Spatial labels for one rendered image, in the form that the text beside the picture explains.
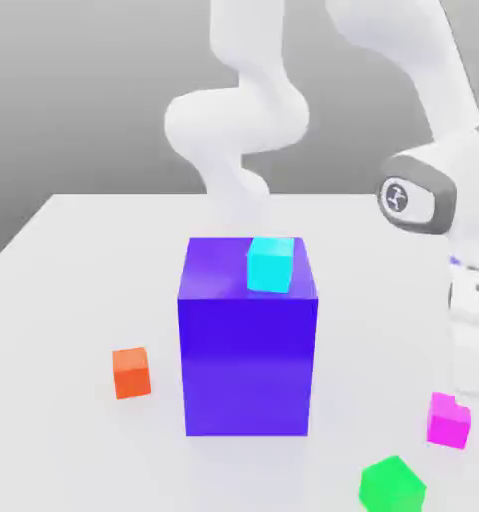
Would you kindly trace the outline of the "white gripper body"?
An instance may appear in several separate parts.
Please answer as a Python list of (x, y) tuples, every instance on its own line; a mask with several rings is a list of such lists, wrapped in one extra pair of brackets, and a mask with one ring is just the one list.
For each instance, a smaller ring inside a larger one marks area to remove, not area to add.
[(453, 270), (451, 274), (454, 384), (460, 393), (479, 396), (479, 271)]

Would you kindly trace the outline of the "small magenta cube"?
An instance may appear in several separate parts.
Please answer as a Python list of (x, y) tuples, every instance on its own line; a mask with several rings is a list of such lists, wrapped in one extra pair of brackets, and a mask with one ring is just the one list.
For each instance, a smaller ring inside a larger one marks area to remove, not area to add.
[(432, 393), (426, 424), (428, 442), (463, 450), (470, 429), (469, 407), (458, 404), (454, 395)]

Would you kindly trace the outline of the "small green cube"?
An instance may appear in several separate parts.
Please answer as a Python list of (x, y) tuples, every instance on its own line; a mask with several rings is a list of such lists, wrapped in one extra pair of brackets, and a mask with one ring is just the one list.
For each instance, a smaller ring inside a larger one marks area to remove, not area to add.
[(398, 455), (361, 473), (359, 500), (367, 512), (422, 512), (427, 487)]

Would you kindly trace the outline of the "small cyan cube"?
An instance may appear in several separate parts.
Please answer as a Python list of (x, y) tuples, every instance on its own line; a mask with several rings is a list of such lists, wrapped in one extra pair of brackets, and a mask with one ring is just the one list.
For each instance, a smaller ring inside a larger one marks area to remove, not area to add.
[(254, 237), (247, 252), (247, 288), (287, 293), (292, 281), (295, 239)]

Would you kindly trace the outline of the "small orange cube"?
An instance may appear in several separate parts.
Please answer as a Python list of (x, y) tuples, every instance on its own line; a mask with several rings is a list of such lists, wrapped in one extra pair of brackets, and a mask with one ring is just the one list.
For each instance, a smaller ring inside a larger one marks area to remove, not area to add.
[(144, 347), (112, 352), (113, 377), (117, 399), (151, 393), (149, 363)]

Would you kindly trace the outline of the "large purple box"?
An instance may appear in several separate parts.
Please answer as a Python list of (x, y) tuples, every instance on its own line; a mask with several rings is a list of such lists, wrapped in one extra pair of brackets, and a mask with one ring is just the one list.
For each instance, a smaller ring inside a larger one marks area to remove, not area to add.
[(308, 433), (318, 293), (295, 240), (287, 293), (246, 284), (248, 238), (192, 238), (177, 297), (189, 436)]

